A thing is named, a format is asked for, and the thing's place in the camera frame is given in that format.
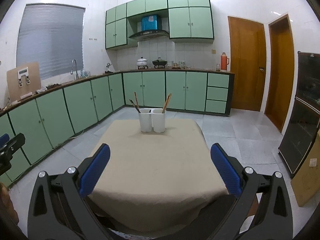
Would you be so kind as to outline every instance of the faucet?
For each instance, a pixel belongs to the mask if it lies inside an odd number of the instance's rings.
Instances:
[[[71,67],[71,72],[70,72],[70,74],[71,75],[73,75],[73,71],[72,71],[72,68],[73,68],[73,62],[75,63],[75,65],[76,65],[76,79],[79,79],[79,75],[78,75],[78,68],[77,68],[77,62],[76,62],[76,60],[74,59],[74,60],[72,60],[72,67]]]

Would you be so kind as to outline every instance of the window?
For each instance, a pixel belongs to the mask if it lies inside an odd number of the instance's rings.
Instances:
[[[78,70],[83,69],[83,19],[83,8],[26,5],[18,35],[17,67],[39,62],[41,80],[70,72],[73,59]]]

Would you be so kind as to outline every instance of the silver bolt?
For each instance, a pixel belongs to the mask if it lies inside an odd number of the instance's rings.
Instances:
[[[45,176],[45,171],[39,172],[39,178],[43,178]]]
[[[253,173],[253,168],[251,168],[251,167],[246,167],[246,168],[244,169],[244,171],[245,171],[246,173],[248,173],[248,174],[252,174],[252,173]]]
[[[67,172],[68,172],[69,174],[75,173],[75,171],[76,171],[76,168],[75,168],[75,167],[70,167],[70,168],[68,168],[68,170],[67,170]]]
[[[275,176],[276,176],[277,178],[282,178],[282,173],[279,172],[279,171],[276,171]]]

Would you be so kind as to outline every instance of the blue box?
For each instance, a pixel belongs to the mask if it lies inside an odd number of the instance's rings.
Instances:
[[[141,20],[141,30],[162,30],[161,18],[158,15],[145,16]]]

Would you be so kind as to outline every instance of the thermos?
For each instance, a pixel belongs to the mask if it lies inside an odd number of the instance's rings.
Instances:
[[[227,65],[229,65],[229,63],[230,63],[230,59],[225,54],[225,52],[223,52],[221,55],[221,70],[227,71]]]

